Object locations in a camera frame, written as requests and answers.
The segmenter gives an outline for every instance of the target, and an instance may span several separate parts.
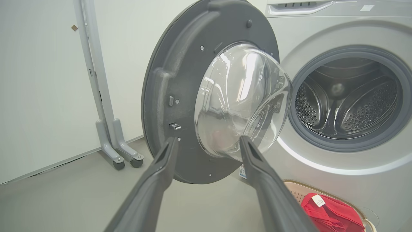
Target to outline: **laundry basket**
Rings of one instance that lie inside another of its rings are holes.
[[[295,182],[295,181],[285,180],[283,182],[286,185],[286,187],[289,189],[289,191],[292,193],[292,195],[296,198],[296,200],[298,201],[299,204],[302,203],[302,200],[304,199],[304,197],[309,193],[322,194],[322,195],[326,195],[326,196],[329,196],[329,197],[332,197],[332,198],[335,198],[337,200],[342,201],[341,199],[338,199],[337,197],[335,197],[335,196],[333,196],[329,193],[322,192],[321,190],[316,190],[312,187],[300,184],[300,183]],[[344,202],[347,205],[354,208],[354,210],[358,213],[359,217],[362,219],[363,226],[365,226],[365,228],[366,228],[366,225],[369,225],[372,232],[376,232],[376,228],[373,225],[373,223],[371,221],[369,221],[360,210],[358,210],[356,207],[354,207],[353,205],[351,205],[351,204],[349,204],[345,201],[342,201],[342,202]]]

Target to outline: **open door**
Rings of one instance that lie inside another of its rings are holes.
[[[291,89],[258,9],[244,0],[198,1],[168,26],[147,67],[141,105],[150,152],[177,137],[174,178],[218,181],[241,164],[240,136],[261,152],[274,143]]]

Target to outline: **red garment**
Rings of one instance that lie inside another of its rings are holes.
[[[352,207],[325,195],[320,195],[325,204],[318,207],[312,199],[315,195],[316,193],[307,194],[301,206],[320,232],[365,231],[359,215]]]

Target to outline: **clothing tag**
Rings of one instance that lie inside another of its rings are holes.
[[[313,201],[315,202],[316,205],[318,205],[318,207],[321,207],[322,205],[325,204],[325,202],[323,201],[322,197],[319,196],[318,194],[316,194],[315,196],[312,197]]]
[[[370,11],[375,5],[364,5],[360,11]]]
[[[240,167],[240,171],[239,171],[239,176],[246,178],[246,172],[245,172],[245,166],[242,164],[242,166]]]

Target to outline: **front-loading washing machine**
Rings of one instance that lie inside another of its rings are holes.
[[[147,68],[151,153],[177,137],[175,179],[207,184],[241,165],[237,141],[248,135],[282,178],[396,231],[412,215],[409,5],[270,0],[265,17],[244,0],[196,2]]]
[[[269,163],[397,231],[412,216],[412,2],[268,1],[265,14],[294,87]]]

